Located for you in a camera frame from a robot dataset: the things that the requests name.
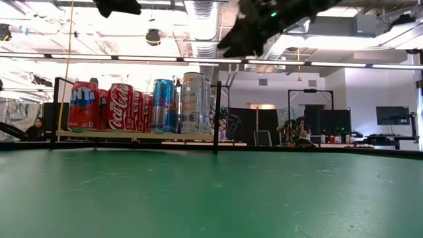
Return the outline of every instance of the aluminum can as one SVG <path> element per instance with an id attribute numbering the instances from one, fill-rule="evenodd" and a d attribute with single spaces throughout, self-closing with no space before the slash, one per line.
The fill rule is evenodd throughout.
<path id="1" fill-rule="evenodd" d="M 153 115 L 153 97 L 151 95 L 143 95 L 143 107 L 142 107 L 142 132 L 151 132 L 151 121 Z"/>
<path id="2" fill-rule="evenodd" d="M 97 129 L 99 108 L 100 90 L 97 85 L 76 82 L 71 90 L 67 127 L 76 132 Z"/>
<path id="3" fill-rule="evenodd" d="M 204 100 L 203 102 L 203 120 L 204 126 L 202 133 L 210 134 L 210 93 L 211 93 L 212 83 L 209 80 L 204 81 Z"/>
<path id="4" fill-rule="evenodd" d="M 108 125 L 112 130 L 133 130 L 132 97 L 134 88 L 125 83 L 114 83 L 108 91 Z"/>
<path id="5" fill-rule="evenodd" d="M 168 79 L 156 79 L 153 90 L 152 130 L 157 133 L 174 132 L 174 85 Z"/>
<path id="6" fill-rule="evenodd" d="M 204 127 L 204 75 L 185 73 L 182 80 L 180 132 L 201 134 Z"/>
<path id="7" fill-rule="evenodd" d="M 105 130 L 107 128 L 107 94 L 108 91 L 100 89 L 100 108 L 98 110 L 98 128 L 99 130 Z"/>
<path id="8" fill-rule="evenodd" d="M 134 131 L 142 131 L 143 126 L 143 93 L 134 91 L 134 97 L 132 98 L 132 110 L 134 117 Z"/>

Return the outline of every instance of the silver can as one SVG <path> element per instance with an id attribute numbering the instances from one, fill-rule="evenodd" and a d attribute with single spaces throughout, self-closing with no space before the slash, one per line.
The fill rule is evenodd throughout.
<path id="1" fill-rule="evenodd" d="M 182 80 L 180 132 L 201 134 L 204 128 L 204 75 L 185 73 Z"/>
<path id="2" fill-rule="evenodd" d="M 211 97 L 212 83 L 206 79 L 204 81 L 204 100 L 203 100 L 203 115 L 204 115 L 204 134 L 210 134 L 210 97 Z"/>

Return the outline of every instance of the red object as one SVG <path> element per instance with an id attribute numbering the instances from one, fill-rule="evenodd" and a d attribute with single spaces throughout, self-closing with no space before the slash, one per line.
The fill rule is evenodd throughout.
<path id="1" fill-rule="evenodd" d="M 134 91 L 134 98 L 132 100 L 132 108 L 134 111 L 134 130 L 142 131 L 143 125 L 143 93 Z"/>
<path id="2" fill-rule="evenodd" d="M 100 110 L 98 111 L 98 129 L 105 130 L 108 127 L 107 123 L 107 94 L 108 91 L 100 89 Z"/>
<path id="3" fill-rule="evenodd" d="M 134 88 L 124 83 L 114 83 L 108 90 L 107 120 L 112 130 L 133 130 L 134 113 L 132 96 Z"/>
<path id="4" fill-rule="evenodd" d="M 71 90 L 67 127 L 72 130 L 97 129 L 100 90 L 90 82 L 76 82 Z"/>
<path id="5" fill-rule="evenodd" d="M 153 96 L 143 96 L 143 122 L 141 131 L 151 132 L 151 117 L 153 116 Z"/>

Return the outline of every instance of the cable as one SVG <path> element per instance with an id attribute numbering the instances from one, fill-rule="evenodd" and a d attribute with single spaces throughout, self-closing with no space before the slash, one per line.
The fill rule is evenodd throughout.
<path id="1" fill-rule="evenodd" d="M 69 61 L 71 59 L 71 41 L 72 41 L 72 24 L 73 24 L 73 3 L 74 0 L 72 0 L 71 3 L 71 21 L 70 21 L 70 27 L 69 27 L 69 42 L 67 45 L 67 60 L 66 60 L 66 73 L 65 73 L 65 80 L 67 81 L 67 72 L 69 71 Z M 61 95 L 61 102 L 60 102 L 60 112 L 59 112 L 59 127 L 58 127 L 58 131 L 60 132 L 61 130 L 61 115 L 63 113 L 63 101 L 65 100 L 65 92 L 66 92 L 66 85 L 67 83 L 64 83 L 63 86 L 63 93 Z"/>

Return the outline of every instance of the fluorescent light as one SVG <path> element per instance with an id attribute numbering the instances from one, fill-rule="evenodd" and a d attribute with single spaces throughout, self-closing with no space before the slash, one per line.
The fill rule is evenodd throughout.
<path id="1" fill-rule="evenodd" d="M 140 56 L 119 56 L 119 60 L 141 60 L 141 61 L 176 61 L 175 57 L 140 57 Z"/>
<path id="2" fill-rule="evenodd" d="M 241 63 L 241 59 L 184 58 L 185 62 L 196 63 Z"/>
<path id="3" fill-rule="evenodd" d="M 60 54 L 60 55 L 52 55 L 53 58 L 59 59 L 67 59 L 67 54 Z M 86 55 L 70 55 L 69 58 L 71 59 L 78 59 L 78 60 L 111 60 L 110 56 L 86 56 Z"/>
<path id="4" fill-rule="evenodd" d="M 331 63 L 331 62 L 311 62 L 313 66 L 327 67 L 365 67 L 365 63 Z"/>
<path id="5" fill-rule="evenodd" d="M 301 61 L 284 61 L 284 60 L 257 60 L 250 59 L 251 64 L 262 64 L 262 65 L 304 65 L 305 62 Z"/>
<path id="6" fill-rule="evenodd" d="M 391 65 L 391 64 L 374 64 L 372 68 L 375 69 L 410 69 L 423 70 L 423 65 Z"/>
<path id="7" fill-rule="evenodd" d="M 0 57 L 44 58 L 44 54 L 0 53 Z"/>

